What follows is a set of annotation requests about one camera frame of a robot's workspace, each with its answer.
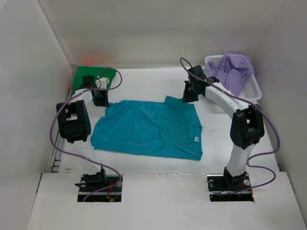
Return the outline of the teal t shirt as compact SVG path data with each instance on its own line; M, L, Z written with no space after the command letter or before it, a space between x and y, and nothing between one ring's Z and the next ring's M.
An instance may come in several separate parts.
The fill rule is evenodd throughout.
M111 103L94 127L95 150L200 161L202 125L195 106L167 96L163 103Z

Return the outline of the lilac t shirt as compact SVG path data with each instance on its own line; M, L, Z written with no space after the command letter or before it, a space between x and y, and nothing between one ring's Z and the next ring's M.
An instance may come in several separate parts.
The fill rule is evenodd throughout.
M248 56L224 53L205 60L206 77L215 77L234 96L239 96L244 85L254 75L254 68Z

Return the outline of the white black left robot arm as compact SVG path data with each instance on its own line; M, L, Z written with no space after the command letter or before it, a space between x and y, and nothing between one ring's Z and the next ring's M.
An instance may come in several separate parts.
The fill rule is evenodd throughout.
M98 112L109 107L105 91L108 83L109 78L83 76L81 86L75 90L75 95L80 96L72 99L57 118L60 136L76 150L76 154L88 160L94 160L94 149L90 143L92 125L87 107Z

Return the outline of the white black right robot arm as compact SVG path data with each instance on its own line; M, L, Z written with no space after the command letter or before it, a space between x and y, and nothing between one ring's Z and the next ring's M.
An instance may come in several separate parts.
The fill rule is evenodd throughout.
M248 158L264 136L262 114L250 104L234 98L216 77L206 77L201 66L188 69L183 102L195 102L199 95L214 102L231 118L230 138L233 148L223 175L208 176L211 192L235 192L250 187L246 172Z

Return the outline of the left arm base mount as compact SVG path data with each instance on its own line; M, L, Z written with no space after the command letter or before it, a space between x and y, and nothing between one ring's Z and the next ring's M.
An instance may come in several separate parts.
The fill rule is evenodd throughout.
M106 174L104 168L95 174L83 174L78 183L77 202L121 202L123 175Z

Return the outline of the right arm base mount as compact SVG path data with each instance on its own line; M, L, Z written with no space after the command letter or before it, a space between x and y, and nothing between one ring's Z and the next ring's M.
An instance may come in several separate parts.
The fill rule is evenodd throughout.
M247 173L237 177L209 174L207 175L207 182L211 202L254 201L250 189L251 182Z

